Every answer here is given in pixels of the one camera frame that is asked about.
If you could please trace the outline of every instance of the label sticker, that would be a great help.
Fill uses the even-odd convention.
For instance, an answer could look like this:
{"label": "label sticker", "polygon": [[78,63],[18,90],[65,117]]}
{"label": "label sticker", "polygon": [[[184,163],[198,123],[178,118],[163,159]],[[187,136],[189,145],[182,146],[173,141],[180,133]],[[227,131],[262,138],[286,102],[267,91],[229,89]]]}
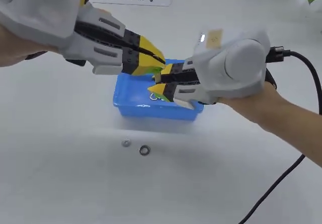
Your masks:
{"label": "label sticker", "polygon": [[210,30],[207,36],[207,49],[217,49],[221,47],[222,29]]}

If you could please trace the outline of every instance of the cable connector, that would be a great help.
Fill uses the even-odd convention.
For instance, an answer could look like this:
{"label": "cable connector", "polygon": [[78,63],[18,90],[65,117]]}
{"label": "cable connector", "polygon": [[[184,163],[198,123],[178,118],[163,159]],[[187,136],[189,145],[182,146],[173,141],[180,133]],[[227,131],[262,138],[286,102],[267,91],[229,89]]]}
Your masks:
{"label": "cable connector", "polygon": [[283,62],[284,57],[290,56],[290,50],[285,50],[283,46],[271,47],[266,56],[266,63]]}

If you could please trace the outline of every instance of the blue container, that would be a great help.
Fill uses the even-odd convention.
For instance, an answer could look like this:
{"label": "blue container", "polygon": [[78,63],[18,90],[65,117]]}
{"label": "blue container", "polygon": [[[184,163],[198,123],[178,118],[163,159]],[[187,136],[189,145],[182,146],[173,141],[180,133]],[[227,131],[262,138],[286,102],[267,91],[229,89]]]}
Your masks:
{"label": "blue container", "polygon": [[[167,64],[179,62],[182,60],[167,59]],[[157,117],[187,121],[195,120],[203,111],[204,106],[199,103],[196,103],[195,110],[190,110],[173,102],[151,100],[147,88],[153,85],[152,76],[134,77],[120,74],[114,92],[114,106],[125,117]]]}

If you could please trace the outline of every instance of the metal ring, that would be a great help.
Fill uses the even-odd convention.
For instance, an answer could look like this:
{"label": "metal ring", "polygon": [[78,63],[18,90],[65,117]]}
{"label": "metal ring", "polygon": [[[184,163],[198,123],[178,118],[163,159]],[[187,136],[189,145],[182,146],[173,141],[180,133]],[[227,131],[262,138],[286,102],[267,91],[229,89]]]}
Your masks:
{"label": "metal ring", "polygon": [[151,148],[148,145],[143,145],[139,149],[139,152],[142,156],[147,156],[151,152]]}
{"label": "metal ring", "polygon": [[160,98],[160,97],[156,97],[156,96],[154,95],[154,93],[151,93],[151,95],[150,95],[150,99],[151,99],[152,101],[157,101],[157,100],[164,101],[162,98]]}
{"label": "metal ring", "polygon": [[153,101],[156,101],[156,100],[158,100],[158,97],[155,97],[154,93],[151,93],[150,99],[153,100]]}

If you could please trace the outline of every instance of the white table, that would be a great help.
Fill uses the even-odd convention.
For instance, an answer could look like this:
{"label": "white table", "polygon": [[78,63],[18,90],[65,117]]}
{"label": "white table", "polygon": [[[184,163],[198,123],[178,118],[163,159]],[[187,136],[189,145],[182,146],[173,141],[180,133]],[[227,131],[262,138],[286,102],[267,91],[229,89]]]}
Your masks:
{"label": "white table", "polygon": [[[321,23],[290,0],[99,6],[168,58],[189,57],[204,25],[256,21],[272,45],[303,53],[322,72]],[[270,70],[283,96],[317,110],[301,62]],[[222,105],[193,123],[124,119],[112,104],[115,80],[54,54],[0,70],[0,223],[238,223],[300,155]],[[131,147],[121,146],[125,138]],[[144,144],[147,157],[137,151]],[[320,223],[321,185],[322,170],[305,160],[249,223]]]}

